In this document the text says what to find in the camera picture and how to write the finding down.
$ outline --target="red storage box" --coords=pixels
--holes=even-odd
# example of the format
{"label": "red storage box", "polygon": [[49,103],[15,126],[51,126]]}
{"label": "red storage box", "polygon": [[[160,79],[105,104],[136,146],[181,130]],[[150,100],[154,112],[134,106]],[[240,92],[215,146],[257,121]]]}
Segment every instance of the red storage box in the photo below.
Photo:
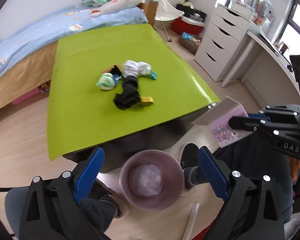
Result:
{"label": "red storage box", "polygon": [[171,30],[179,35],[181,35],[183,32],[193,35],[199,35],[200,32],[203,30],[203,27],[184,22],[182,18],[179,17],[172,23]]}

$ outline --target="white desk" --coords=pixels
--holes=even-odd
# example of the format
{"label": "white desk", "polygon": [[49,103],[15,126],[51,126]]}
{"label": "white desk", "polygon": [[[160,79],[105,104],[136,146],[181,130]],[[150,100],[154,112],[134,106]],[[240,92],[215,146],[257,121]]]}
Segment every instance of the white desk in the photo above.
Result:
{"label": "white desk", "polygon": [[246,35],[250,39],[237,62],[224,78],[225,87],[241,68],[252,50],[258,49],[256,57],[247,66],[240,80],[244,83],[258,103],[265,105],[300,104],[300,91],[293,73],[283,61],[282,55],[276,55],[260,38],[251,31]]}

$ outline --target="screw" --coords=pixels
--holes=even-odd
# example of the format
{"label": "screw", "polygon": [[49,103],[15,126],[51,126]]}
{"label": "screw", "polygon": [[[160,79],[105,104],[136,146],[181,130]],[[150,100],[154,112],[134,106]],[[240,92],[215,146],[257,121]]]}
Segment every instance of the screw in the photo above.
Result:
{"label": "screw", "polygon": [[37,183],[39,180],[40,180],[40,177],[39,176],[35,176],[32,181],[34,183]]}
{"label": "screw", "polygon": [[65,171],[64,173],[62,173],[62,177],[64,177],[64,178],[68,178],[68,177],[70,177],[70,175],[71,175],[70,171]]}
{"label": "screw", "polygon": [[238,171],[232,171],[232,175],[236,178],[240,177],[241,176],[241,173],[238,172]]}
{"label": "screw", "polygon": [[270,178],[268,175],[264,175],[264,176],[263,176],[263,179],[264,179],[265,181],[270,181],[270,180],[271,180],[271,178]]}

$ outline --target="pink trash can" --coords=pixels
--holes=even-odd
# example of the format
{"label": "pink trash can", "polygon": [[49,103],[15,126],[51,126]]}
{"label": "pink trash can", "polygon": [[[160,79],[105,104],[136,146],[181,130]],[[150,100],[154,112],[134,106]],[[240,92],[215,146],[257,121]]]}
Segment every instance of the pink trash can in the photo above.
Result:
{"label": "pink trash can", "polygon": [[[149,197],[135,196],[129,184],[130,171],[140,165],[155,165],[161,173],[162,190]],[[162,210],[175,203],[184,189],[184,174],[173,157],[159,150],[145,150],[129,158],[122,166],[119,183],[125,198],[144,210]]]}

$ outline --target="white drawer cabinet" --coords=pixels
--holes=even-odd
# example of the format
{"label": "white drawer cabinet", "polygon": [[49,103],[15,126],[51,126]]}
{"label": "white drawer cabinet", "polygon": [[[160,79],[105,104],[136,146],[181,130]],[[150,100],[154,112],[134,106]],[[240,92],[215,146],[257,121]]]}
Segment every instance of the white drawer cabinet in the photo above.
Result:
{"label": "white drawer cabinet", "polygon": [[235,52],[237,48],[238,41],[232,37],[229,33],[222,30],[220,27],[210,23],[208,29],[205,32],[205,36],[208,36],[211,40],[219,44],[223,49],[225,49],[230,55]]}
{"label": "white drawer cabinet", "polygon": [[249,25],[248,19],[231,9],[216,7],[194,58],[214,81],[220,81],[229,69]]}
{"label": "white drawer cabinet", "polygon": [[235,26],[233,23],[229,22],[226,19],[214,14],[211,20],[211,23],[220,27],[222,30],[229,33],[232,37],[234,37],[237,41],[240,41],[245,32],[239,27]]}
{"label": "white drawer cabinet", "polygon": [[212,56],[207,54],[207,52],[201,48],[198,48],[194,60],[198,62],[199,65],[203,67],[212,78],[222,70],[222,67],[219,65],[219,63],[217,63]]}
{"label": "white drawer cabinet", "polygon": [[230,54],[226,52],[218,43],[212,41],[209,37],[202,40],[201,48],[207,52],[221,67],[225,67],[230,58]]}
{"label": "white drawer cabinet", "polygon": [[237,12],[232,11],[229,8],[218,5],[215,9],[214,14],[228,20],[235,26],[239,27],[241,30],[245,30],[249,25],[249,20],[239,15]]}

